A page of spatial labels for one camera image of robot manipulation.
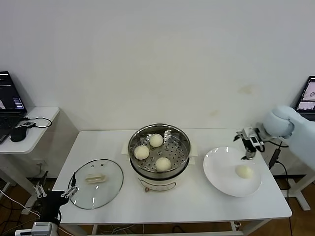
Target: glass lid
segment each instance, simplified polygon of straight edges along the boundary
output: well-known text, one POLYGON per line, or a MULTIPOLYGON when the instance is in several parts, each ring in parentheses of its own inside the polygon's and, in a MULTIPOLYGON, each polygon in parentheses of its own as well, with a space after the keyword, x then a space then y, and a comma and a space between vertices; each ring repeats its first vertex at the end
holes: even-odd
POLYGON ((114 161, 100 159, 88 162, 75 173, 78 192, 70 200, 79 208, 95 209, 111 202, 119 193, 124 175, 114 161))

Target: white plate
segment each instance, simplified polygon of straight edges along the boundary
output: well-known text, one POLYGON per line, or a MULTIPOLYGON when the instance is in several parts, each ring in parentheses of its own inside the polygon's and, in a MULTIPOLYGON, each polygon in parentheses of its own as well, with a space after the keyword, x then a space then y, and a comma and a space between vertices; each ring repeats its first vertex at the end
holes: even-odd
POLYGON ((261 173, 253 160, 241 160, 245 155, 233 147, 218 147, 207 153, 203 170, 211 184, 231 196, 245 197, 255 193, 261 185, 261 173), (241 178, 235 167, 247 165, 253 169, 252 178, 241 178))

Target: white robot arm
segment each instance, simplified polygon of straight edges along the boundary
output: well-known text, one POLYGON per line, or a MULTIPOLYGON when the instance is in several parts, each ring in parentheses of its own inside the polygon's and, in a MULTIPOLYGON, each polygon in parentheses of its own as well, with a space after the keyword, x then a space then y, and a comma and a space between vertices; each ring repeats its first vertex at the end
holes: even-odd
POLYGON ((265 117, 262 126, 262 134, 287 143, 293 154, 315 170, 315 122, 305 119, 291 107, 279 106, 265 117))
POLYGON ((315 122, 309 121, 288 106, 278 106, 267 114, 257 128, 247 127, 237 132, 246 148, 243 159, 252 159, 258 150, 264 152, 264 142, 279 138, 288 144, 293 154, 315 170, 315 122))

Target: computer mouse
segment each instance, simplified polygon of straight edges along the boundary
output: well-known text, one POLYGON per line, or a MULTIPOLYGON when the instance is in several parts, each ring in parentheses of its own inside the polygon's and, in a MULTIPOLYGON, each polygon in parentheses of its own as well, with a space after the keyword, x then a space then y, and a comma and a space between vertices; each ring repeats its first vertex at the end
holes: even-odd
POLYGON ((26 137, 26 131, 27 131, 26 126, 20 126, 17 128, 14 128, 10 135, 11 135, 11 141, 12 142, 19 142, 22 141, 26 137))

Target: cable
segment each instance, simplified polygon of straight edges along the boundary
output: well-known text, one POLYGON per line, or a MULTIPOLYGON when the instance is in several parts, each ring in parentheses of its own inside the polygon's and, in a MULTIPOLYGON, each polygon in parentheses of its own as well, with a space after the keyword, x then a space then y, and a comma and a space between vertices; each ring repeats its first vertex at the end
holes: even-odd
POLYGON ((0 203, 0 206, 3 207, 3 208, 6 208, 8 210, 23 210, 24 208, 10 208, 10 207, 7 207, 5 205, 3 205, 2 203, 0 203))
POLYGON ((132 231, 131 229, 126 229, 128 230, 132 235, 135 235, 136 233, 134 231, 132 231))
MULTIPOLYGON (((290 202, 289 202, 289 188, 290 188, 290 185, 289 185, 289 177, 288 177, 288 175, 287 175, 286 167, 285 167, 284 164, 282 164, 280 161, 276 161, 276 163, 282 165, 283 168, 284 168, 284 171, 285 171, 286 181, 287 181, 286 201, 287 201, 287 204, 288 204, 289 207, 290 207, 290 202)), ((289 217, 289 223, 290 223, 291 236, 293 236, 292 224, 291 224, 291 217, 289 217)))
POLYGON ((1 225, 3 225, 5 222, 18 222, 18 223, 22 223, 21 221, 19 221, 19 220, 5 220, 5 221, 3 221, 3 222, 1 222, 1 224, 0 224, 0 226, 1 225))
MULTIPOLYGON (((260 137, 260 135, 259 135, 259 129, 256 128, 256 129, 254 129, 254 130, 256 131, 256 134, 257 134, 259 143, 262 142, 262 139, 261 139, 261 137, 260 137)), ((260 152, 265 152, 266 147, 265 147, 264 144, 262 144, 262 145, 257 146, 256 149, 257 149, 258 151, 260 151, 260 152)))
POLYGON ((67 231, 65 231, 65 230, 64 230, 63 228, 61 228, 61 227, 59 227, 59 229, 60 229, 61 231, 65 232, 67 235, 74 236, 74 235, 68 233, 67 231))
POLYGON ((240 226, 241 226, 241 222, 237 221, 237 225, 236 225, 237 231, 240 226))
POLYGON ((276 144, 276 143, 274 143, 274 142, 272 142, 272 141, 266 141, 266 142, 271 143, 271 144, 273 144, 273 145, 275 145, 275 146, 277 146, 277 147, 280 147, 280 148, 288 148, 288 147, 289 147, 288 145, 286 145, 286 146, 281 146, 282 141, 281 141, 281 144, 280 144, 280 145, 279 145, 279 144, 276 144))
POLYGON ((17 226, 15 226, 15 227, 13 227, 13 228, 11 228, 11 229, 9 229, 9 230, 3 232, 3 234, 5 234, 5 233, 7 233, 7 232, 9 232, 9 231, 11 231, 11 230, 13 230, 13 229, 19 227, 19 226, 22 226, 22 225, 24 225, 24 224, 26 224, 26 223, 29 223, 29 222, 31 222, 32 220, 29 220, 29 221, 27 221, 27 222, 24 222, 23 224, 17 225, 17 226))
POLYGON ((114 229, 114 231, 112 232, 112 235, 117 234, 117 232, 120 231, 120 230, 122 230, 122 231, 125 233, 125 235, 127 234, 127 232, 126 232, 123 228, 116 227, 116 228, 114 229))
POLYGON ((129 228, 131 228, 131 227, 133 227, 133 226, 135 226, 135 225, 130 225, 130 226, 127 226, 127 227, 125 227, 125 228, 116 227, 115 229, 113 229, 112 234, 117 233, 117 232, 120 231, 120 230, 125 231, 126 229, 129 229, 129 228))
POLYGON ((34 177, 30 178, 29 181, 31 181, 32 179, 36 178, 37 176, 39 176, 41 174, 41 170, 42 170, 41 166, 42 165, 39 166, 39 173, 37 175, 35 175, 34 177))
POLYGON ((58 211, 58 215, 59 215, 59 224, 60 224, 61 223, 61 218, 62 218, 60 210, 58 211))
POLYGON ((175 233, 175 229, 178 228, 180 231, 182 231, 182 233, 186 233, 179 225, 175 225, 173 228, 172 228, 172 233, 174 234, 175 233))
POLYGON ((4 228, 1 230, 0 235, 2 235, 2 233, 3 233, 3 231, 5 230, 7 224, 9 223, 9 220, 10 220, 10 218, 11 218, 11 215, 12 215, 12 210, 10 210, 10 214, 9 214, 8 220, 6 221, 6 224, 4 225, 4 228))
POLYGON ((10 197, 9 197, 8 195, 6 195, 2 190, 0 190, 0 192, 1 192, 3 195, 5 195, 8 199, 10 199, 10 200, 14 201, 15 203, 19 204, 20 206, 22 206, 24 209, 26 209, 26 210, 28 210, 29 212, 31 212, 31 213, 33 213, 33 214, 35 214, 35 215, 37 215, 37 216, 40 217, 39 214, 37 214, 37 213, 35 213, 35 212, 33 212, 33 211, 27 209, 27 208, 26 208, 24 205, 22 205, 21 203, 19 203, 19 202, 17 202, 16 200, 10 198, 10 197))
POLYGON ((28 117, 24 117, 24 118, 21 118, 21 121, 23 120, 33 120, 33 119, 45 119, 47 121, 49 121, 49 125, 47 126, 37 126, 36 124, 32 125, 31 127, 28 127, 28 128, 33 128, 33 127, 36 127, 36 128, 48 128, 50 127, 53 123, 51 122, 51 120, 47 119, 47 118, 44 118, 44 117, 36 117, 36 118, 28 118, 28 117))
POLYGON ((38 211, 36 211, 36 210, 33 210, 33 212, 35 212, 35 213, 37 213, 38 215, 40 215, 40 213, 39 213, 38 211))
POLYGON ((101 231, 101 233, 112 233, 113 232, 112 230, 111 231, 102 230, 99 227, 98 227, 97 230, 101 231))
POLYGON ((20 213, 20 215, 19 215, 19 219, 18 219, 18 221, 20 221, 20 219, 21 219, 21 216, 22 216, 22 212, 20 213))

